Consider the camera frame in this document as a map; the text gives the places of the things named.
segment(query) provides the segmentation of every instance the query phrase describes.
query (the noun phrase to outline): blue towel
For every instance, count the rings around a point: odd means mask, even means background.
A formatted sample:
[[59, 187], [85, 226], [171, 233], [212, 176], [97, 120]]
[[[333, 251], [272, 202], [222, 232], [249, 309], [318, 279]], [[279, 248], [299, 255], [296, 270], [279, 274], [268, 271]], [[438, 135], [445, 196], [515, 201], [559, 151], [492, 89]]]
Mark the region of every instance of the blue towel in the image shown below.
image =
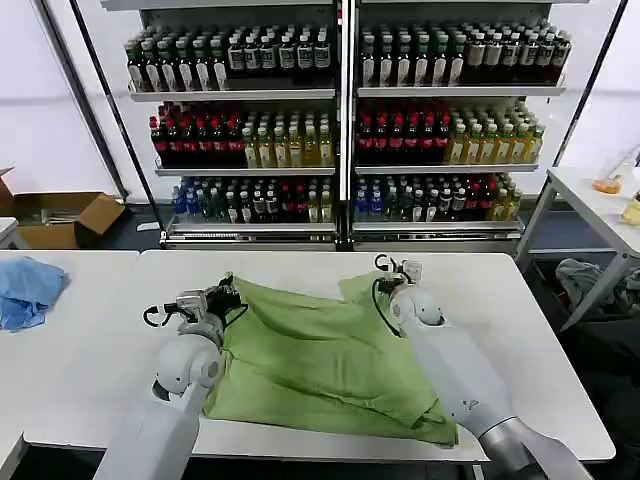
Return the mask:
[[66, 278], [64, 270], [30, 257], [0, 260], [0, 329], [21, 330], [44, 323]]

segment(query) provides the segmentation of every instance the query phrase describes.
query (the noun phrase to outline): white shelf panel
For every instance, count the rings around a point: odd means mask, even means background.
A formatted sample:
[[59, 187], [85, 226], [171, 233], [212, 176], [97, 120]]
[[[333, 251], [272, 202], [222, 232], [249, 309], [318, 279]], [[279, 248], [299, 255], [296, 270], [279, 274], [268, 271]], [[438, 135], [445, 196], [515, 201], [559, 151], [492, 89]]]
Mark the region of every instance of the white shelf panel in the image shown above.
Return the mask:
[[250, 100], [322, 100], [336, 95], [333, 88], [300, 90], [228, 90], [225, 92], [132, 92], [134, 102], [219, 102]]
[[321, 177], [335, 168], [156, 168], [159, 177]]
[[360, 87], [360, 98], [425, 98], [425, 97], [557, 97], [566, 87], [536, 85], [479, 85], [457, 87]]
[[406, 165], [382, 167], [356, 167], [359, 175], [394, 175], [421, 173], [493, 173], [493, 172], [533, 172], [538, 168], [536, 164], [505, 164], [505, 165]]
[[331, 5], [332, 0], [102, 0], [100, 3], [104, 9], [117, 12], [173, 8]]

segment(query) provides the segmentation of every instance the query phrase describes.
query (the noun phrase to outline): bottle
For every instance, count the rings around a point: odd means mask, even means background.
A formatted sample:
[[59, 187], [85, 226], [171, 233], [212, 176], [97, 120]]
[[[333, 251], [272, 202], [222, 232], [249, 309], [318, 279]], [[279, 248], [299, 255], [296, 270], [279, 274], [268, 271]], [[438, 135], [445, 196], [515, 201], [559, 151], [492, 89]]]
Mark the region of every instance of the bottle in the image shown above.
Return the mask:
[[467, 165], [477, 165], [478, 160], [480, 159], [480, 144], [482, 139], [480, 138], [482, 134], [482, 125], [479, 123], [474, 124], [471, 127], [471, 136], [467, 138], [464, 149], [462, 150], [462, 154], [460, 156], [460, 163]]
[[450, 87], [455, 87], [460, 84], [460, 77], [462, 76], [462, 67], [464, 66], [464, 46], [467, 42], [467, 37], [462, 34], [456, 35], [456, 46], [453, 58], [451, 59], [451, 70], [449, 71]]
[[456, 134], [453, 137], [453, 141], [449, 143], [449, 150], [447, 152], [447, 163], [449, 165], [459, 165], [462, 158], [462, 150], [465, 146], [464, 131], [466, 127], [464, 124], [459, 123], [456, 125]]
[[467, 50], [467, 62], [462, 76], [462, 83], [467, 85], [478, 85], [480, 83], [484, 50], [484, 33], [477, 33]]
[[493, 149], [493, 161], [496, 165], [506, 165], [512, 163], [511, 143], [513, 141], [513, 125], [511, 123], [505, 123], [502, 127], [502, 135], [496, 140], [495, 147]]
[[491, 165], [493, 163], [493, 151], [495, 148], [499, 148], [496, 145], [498, 138], [498, 126], [495, 123], [489, 123], [487, 125], [487, 133], [480, 144], [480, 154], [478, 156], [478, 163], [480, 165]]
[[244, 155], [247, 159], [248, 168], [260, 168], [262, 165], [258, 163], [258, 153], [256, 151], [256, 143], [253, 140], [253, 134], [249, 127], [242, 129], [244, 137]]
[[432, 87], [441, 87], [444, 85], [444, 74], [447, 71], [447, 43], [448, 35], [438, 35], [438, 46], [436, 54], [433, 57], [433, 76], [431, 80]]
[[229, 84], [227, 83], [227, 67], [224, 64], [224, 57], [222, 54], [222, 41], [219, 37], [211, 39], [211, 59], [209, 60], [209, 67], [216, 77], [218, 83], [218, 90], [221, 92], [229, 90]]
[[433, 222], [434, 218], [436, 217], [439, 204], [439, 195], [440, 192], [438, 192], [438, 190], [436, 190], [435, 188], [431, 189], [431, 192], [429, 193], [429, 201], [427, 203], [427, 213], [424, 217], [425, 222]]
[[145, 40], [142, 42], [142, 53], [144, 56], [144, 68], [149, 78], [149, 83], [154, 92], [165, 91], [162, 77], [160, 76], [160, 63], [156, 61], [156, 56], [153, 51], [153, 41]]
[[393, 64], [393, 60], [391, 57], [392, 42], [393, 36], [382, 36], [382, 54], [380, 55], [379, 66], [380, 76], [378, 77], [378, 85], [381, 87], [391, 86], [391, 67]]

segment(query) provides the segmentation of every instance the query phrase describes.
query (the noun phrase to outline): display shelf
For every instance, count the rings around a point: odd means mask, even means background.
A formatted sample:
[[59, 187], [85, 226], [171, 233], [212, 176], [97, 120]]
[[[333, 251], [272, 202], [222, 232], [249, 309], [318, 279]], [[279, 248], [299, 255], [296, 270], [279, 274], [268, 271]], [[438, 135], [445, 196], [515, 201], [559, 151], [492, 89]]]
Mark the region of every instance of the display shelf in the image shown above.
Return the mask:
[[331, 168], [156, 168], [159, 177], [322, 177]]
[[537, 164], [512, 164], [505, 165], [405, 165], [383, 167], [356, 167], [359, 175], [396, 175], [396, 174], [422, 174], [422, 173], [494, 173], [494, 172], [533, 172], [538, 168]]
[[250, 100], [323, 100], [336, 95], [333, 88], [290, 90], [227, 90], [211, 92], [131, 92], [134, 102], [220, 102]]
[[123, 10], [157, 10], [207, 7], [260, 7], [273, 5], [331, 5], [332, 0], [102, 0], [102, 8]]
[[556, 97], [566, 86], [478, 85], [457, 87], [360, 87], [360, 98], [428, 98], [428, 97]]

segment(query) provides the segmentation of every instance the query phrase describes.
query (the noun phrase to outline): metal pole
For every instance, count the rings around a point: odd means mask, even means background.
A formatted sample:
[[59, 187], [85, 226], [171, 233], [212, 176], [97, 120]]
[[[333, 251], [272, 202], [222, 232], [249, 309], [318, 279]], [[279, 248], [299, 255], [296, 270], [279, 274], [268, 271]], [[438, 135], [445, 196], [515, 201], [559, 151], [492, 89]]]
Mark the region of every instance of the metal pole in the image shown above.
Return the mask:
[[78, 107], [80, 108], [80, 112], [82, 113], [85, 122], [87, 123], [87, 127], [89, 128], [89, 132], [93, 137], [93, 141], [96, 143], [98, 151], [102, 155], [102, 159], [107, 167], [107, 170], [109, 171], [109, 174], [111, 175], [111, 179], [113, 180], [113, 183], [115, 183], [116, 189], [118, 190], [118, 193], [120, 194], [122, 199], [126, 200], [129, 192], [122, 183], [120, 173], [118, 172], [116, 164], [113, 161], [113, 156], [111, 155], [109, 146], [107, 145], [104, 135], [102, 134], [102, 130], [100, 129], [100, 125], [98, 124], [98, 120], [96, 119], [96, 116], [93, 113], [93, 109], [91, 108], [91, 104], [89, 103], [87, 92], [82, 85], [80, 77], [78, 76], [78, 72], [75, 69], [71, 54], [69, 53], [69, 49], [67, 48], [67, 44], [60, 34], [60, 29], [55, 20], [55, 17], [49, 9], [47, 0], [33, 0], [33, 5], [35, 6], [40, 16], [41, 23], [47, 32], [47, 36], [49, 37], [51, 44], [53, 45], [53, 49], [55, 50], [56, 55], [60, 60], [62, 70], [69, 80], [71, 91], [73, 92], [76, 102], [78, 103]]
[[151, 209], [153, 210], [153, 214], [156, 217], [156, 221], [160, 225], [160, 230], [164, 231], [164, 223], [162, 222], [162, 218], [160, 218], [160, 212], [158, 211], [158, 205], [153, 198], [153, 194], [151, 193], [151, 188], [149, 188], [149, 183], [144, 176], [144, 172], [142, 171], [142, 166], [140, 165], [140, 161], [138, 160], [138, 156], [136, 155], [136, 151], [133, 148], [133, 144], [131, 143], [131, 139], [129, 138], [129, 134], [127, 133], [127, 129], [122, 121], [122, 116], [120, 115], [120, 110], [118, 110], [118, 105], [116, 104], [113, 94], [111, 93], [111, 88], [109, 87], [109, 82], [107, 82], [107, 78], [102, 70], [102, 65], [100, 64], [100, 60], [98, 59], [98, 54], [96, 53], [95, 48], [93, 48], [93, 42], [91, 41], [91, 36], [89, 35], [89, 31], [87, 30], [87, 25], [84, 22], [84, 18], [82, 17], [82, 12], [80, 11], [80, 7], [78, 6], [78, 2], [76, 0], [69, 0], [69, 4], [71, 5], [71, 9], [73, 10], [73, 15], [76, 18], [76, 23], [78, 24], [78, 28], [80, 28], [80, 33], [82, 34], [82, 39], [87, 47], [87, 51], [89, 52], [89, 57], [91, 57], [91, 62], [93, 63], [93, 67], [96, 70], [96, 74], [98, 75], [98, 79], [100, 80], [100, 85], [102, 85], [102, 89], [104, 90], [105, 96], [107, 97], [107, 102], [109, 102], [109, 107], [111, 108], [111, 113], [115, 118], [116, 123], [118, 124], [118, 128], [120, 130], [120, 134], [122, 135], [122, 140], [127, 147], [127, 151], [129, 152], [129, 156], [131, 157], [131, 161], [133, 162], [133, 166], [136, 169], [136, 173], [138, 174], [138, 178], [140, 179], [140, 183], [142, 184], [142, 188], [144, 188], [144, 192], [147, 195], [147, 199], [149, 200], [149, 205], [151, 205]]

